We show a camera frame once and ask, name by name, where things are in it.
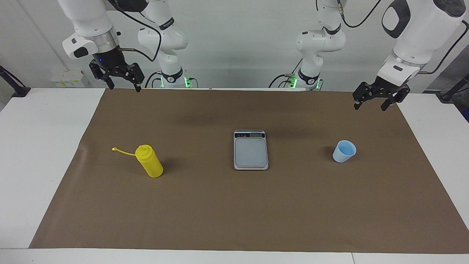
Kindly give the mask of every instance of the black cable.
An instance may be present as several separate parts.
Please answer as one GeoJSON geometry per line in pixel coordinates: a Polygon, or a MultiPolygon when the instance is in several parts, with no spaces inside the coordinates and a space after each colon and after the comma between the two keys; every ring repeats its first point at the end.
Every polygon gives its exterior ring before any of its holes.
{"type": "Polygon", "coordinates": [[[349,28],[357,28],[359,26],[361,26],[363,23],[365,23],[365,21],[371,16],[371,14],[375,11],[375,9],[378,7],[379,3],[381,2],[381,0],[378,0],[375,4],[375,6],[373,7],[373,9],[368,13],[368,15],[365,17],[365,19],[363,19],[363,21],[361,21],[358,25],[355,25],[355,26],[351,26],[347,23],[347,21],[345,21],[345,15],[343,14],[343,11],[341,13],[341,16],[342,16],[342,20],[344,21],[344,24],[347,25],[347,27],[349,28]]]}
{"type": "Polygon", "coordinates": [[[469,90],[469,87],[467,87],[466,89],[459,90],[459,91],[457,91],[457,92],[455,92],[455,93],[464,92],[464,91],[466,91],[466,90],[469,90]]]}
{"type": "Polygon", "coordinates": [[[147,18],[142,12],[138,12],[140,15],[142,15],[146,20],[152,22],[152,23],[155,23],[153,20],[147,18]]]}
{"type": "Polygon", "coordinates": [[[116,8],[116,9],[117,9],[117,11],[121,12],[122,14],[124,14],[124,16],[130,18],[131,20],[133,20],[133,21],[135,21],[135,22],[137,22],[137,23],[139,23],[139,24],[141,24],[141,25],[143,25],[143,26],[145,26],[145,27],[151,28],[151,29],[154,30],[156,33],[158,33],[158,35],[159,35],[158,48],[156,49],[155,56],[153,57],[153,59],[150,60],[151,62],[154,62],[154,61],[156,60],[156,56],[158,56],[159,49],[161,48],[161,38],[162,38],[162,37],[161,37],[161,33],[160,33],[157,29],[155,29],[154,27],[149,26],[149,25],[143,23],[142,21],[140,21],[140,20],[138,20],[138,19],[136,19],[136,18],[134,18],[134,17],[128,15],[128,14],[125,13],[124,10],[122,10],[121,8],[116,8]]]}
{"type": "Polygon", "coordinates": [[[189,80],[195,80],[195,81],[196,81],[196,83],[197,83],[197,88],[199,88],[199,82],[197,81],[197,79],[196,79],[196,78],[189,78],[189,80]]]}
{"type": "Polygon", "coordinates": [[[156,71],[156,72],[152,73],[152,74],[150,75],[150,77],[148,77],[148,80],[147,80],[147,82],[145,83],[145,87],[144,87],[144,88],[148,88],[148,84],[150,83],[151,78],[152,78],[153,76],[155,76],[155,74],[158,74],[158,73],[159,73],[159,71],[156,71]]]}
{"type": "Polygon", "coordinates": [[[300,63],[301,63],[302,61],[303,61],[303,58],[301,58],[301,60],[300,60],[300,61],[298,62],[298,64],[296,65],[296,67],[293,69],[292,74],[295,73],[296,69],[298,68],[298,66],[300,66],[300,63]]]}
{"type": "Polygon", "coordinates": [[[269,88],[272,87],[273,83],[274,83],[276,80],[278,80],[278,79],[280,79],[280,78],[282,78],[282,77],[285,77],[285,74],[278,75],[277,77],[275,77],[275,79],[270,83],[269,88]]]}
{"type": "Polygon", "coordinates": [[[15,79],[17,82],[19,82],[23,87],[26,87],[26,85],[23,84],[20,79],[18,79],[13,73],[9,72],[7,69],[3,68],[3,70],[13,79],[15,79]]]}
{"type": "Polygon", "coordinates": [[[120,48],[119,50],[120,50],[120,51],[131,51],[131,52],[140,53],[141,55],[145,56],[145,58],[147,58],[149,61],[154,62],[154,61],[151,60],[151,58],[150,58],[147,54],[143,53],[142,51],[140,51],[140,50],[138,50],[138,49],[123,47],[123,48],[120,48]]]}
{"type": "Polygon", "coordinates": [[[151,87],[152,87],[152,88],[154,88],[154,87],[153,87],[153,83],[154,83],[156,80],[161,81],[161,78],[155,78],[155,79],[153,79],[153,81],[151,82],[151,87]]]}
{"type": "Polygon", "coordinates": [[[442,101],[449,102],[451,98],[453,97],[453,95],[458,93],[468,83],[469,83],[469,74],[464,76],[464,78],[462,78],[455,86],[451,87],[451,89],[449,89],[446,93],[440,94],[438,97],[442,101]]]}
{"type": "Polygon", "coordinates": [[[433,71],[421,71],[419,72],[418,74],[433,74],[435,73],[436,71],[438,71],[438,69],[440,68],[440,66],[443,64],[443,62],[445,61],[446,57],[448,57],[449,53],[453,50],[453,48],[458,44],[458,42],[466,35],[466,33],[468,32],[469,30],[469,24],[463,20],[462,23],[464,25],[466,25],[466,29],[464,30],[464,33],[456,40],[456,42],[451,46],[451,48],[448,49],[448,52],[446,52],[445,56],[443,57],[443,59],[441,59],[440,63],[438,64],[438,66],[433,70],[433,71]]]}
{"type": "Polygon", "coordinates": [[[282,85],[283,83],[284,83],[283,88],[285,88],[285,85],[286,85],[287,83],[289,83],[289,82],[290,82],[290,81],[288,81],[288,80],[283,81],[283,82],[281,82],[281,83],[279,84],[279,87],[277,87],[277,88],[280,88],[280,85],[282,85]]]}

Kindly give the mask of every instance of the brown paper mat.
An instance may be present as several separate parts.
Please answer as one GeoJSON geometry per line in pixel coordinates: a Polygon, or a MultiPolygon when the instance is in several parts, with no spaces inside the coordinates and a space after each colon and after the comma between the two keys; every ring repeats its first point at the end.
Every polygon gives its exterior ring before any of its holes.
{"type": "Polygon", "coordinates": [[[106,90],[30,245],[469,253],[469,232],[396,107],[350,93],[106,90]],[[262,129],[270,168],[233,168],[262,129]],[[332,160],[339,140],[358,153],[332,160]],[[154,147],[165,172],[133,157],[154,147]]]}

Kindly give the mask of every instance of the green led light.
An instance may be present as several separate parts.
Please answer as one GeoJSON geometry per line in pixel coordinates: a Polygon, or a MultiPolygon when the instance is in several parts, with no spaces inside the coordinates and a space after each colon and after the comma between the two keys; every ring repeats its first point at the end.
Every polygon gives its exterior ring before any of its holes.
{"type": "Polygon", "coordinates": [[[189,78],[187,78],[187,77],[184,77],[184,79],[186,80],[186,87],[187,87],[187,88],[190,88],[190,87],[192,86],[191,81],[190,81],[189,78]]]}
{"type": "Polygon", "coordinates": [[[297,82],[298,82],[298,79],[293,77],[293,81],[290,81],[290,88],[295,88],[297,82]]]}
{"type": "Polygon", "coordinates": [[[323,83],[324,83],[324,81],[322,79],[318,80],[318,84],[316,85],[316,91],[321,91],[323,83]]]}

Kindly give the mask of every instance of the white wall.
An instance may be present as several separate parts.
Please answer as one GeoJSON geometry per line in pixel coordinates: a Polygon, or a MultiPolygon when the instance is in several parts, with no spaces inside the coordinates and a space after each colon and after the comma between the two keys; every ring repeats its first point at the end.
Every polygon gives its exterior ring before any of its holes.
{"type": "Polygon", "coordinates": [[[429,89],[449,91],[469,72],[469,46],[467,46],[446,69],[433,81],[429,89]]]}
{"type": "MultiPolygon", "coordinates": [[[[92,86],[105,86],[94,80],[88,69],[91,56],[71,60],[63,52],[61,43],[73,33],[73,28],[56,0],[0,2],[1,39],[6,31],[16,43],[5,48],[1,46],[2,61],[4,58],[8,61],[6,67],[13,70],[28,68],[22,71],[21,77],[33,87],[50,86],[49,71],[65,67],[83,69],[92,86]],[[27,13],[17,7],[18,3],[27,13]],[[37,30],[25,28],[31,24],[27,22],[28,16],[37,25],[37,30]],[[22,24],[21,30],[15,28],[17,24],[22,24]]],[[[381,27],[382,14],[391,2],[383,0],[363,26],[357,29],[342,27],[348,38],[346,47],[323,55],[324,90],[353,91],[362,81],[373,82],[395,43],[381,27]]],[[[361,21],[374,3],[350,0],[346,7],[348,22],[361,21]]],[[[202,87],[266,87],[275,76],[293,70],[301,58],[295,48],[297,34],[321,29],[313,0],[170,0],[170,6],[176,22],[189,34],[188,48],[178,52],[182,65],[202,87]]],[[[117,11],[108,11],[108,15],[116,29],[122,32],[121,46],[142,49],[136,40],[141,26],[117,11]]],[[[432,69],[438,63],[462,31],[463,26],[434,55],[428,68],[432,69]]],[[[469,36],[454,49],[440,71],[467,44],[469,36]]],[[[126,60],[138,62],[147,76],[159,69],[156,63],[149,63],[138,54],[126,53],[126,60]]],[[[438,74],[418,76],[409,85],[413,92],[422,92],[438,74]]],[[[116,81],[116,85],[131,87],[121,80],[116,81]]]]}

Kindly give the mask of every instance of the light blue cup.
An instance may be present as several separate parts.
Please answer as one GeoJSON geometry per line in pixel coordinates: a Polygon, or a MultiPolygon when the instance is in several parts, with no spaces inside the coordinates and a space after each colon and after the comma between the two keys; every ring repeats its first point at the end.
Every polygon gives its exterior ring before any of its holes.
{"type": "Polygon", "coordinates": [[[355,145],[348,140],[341,140],[337,144],[332,154],[332,158],[339,163],[346,162],[349,158],[356,154],[355,145]]]}

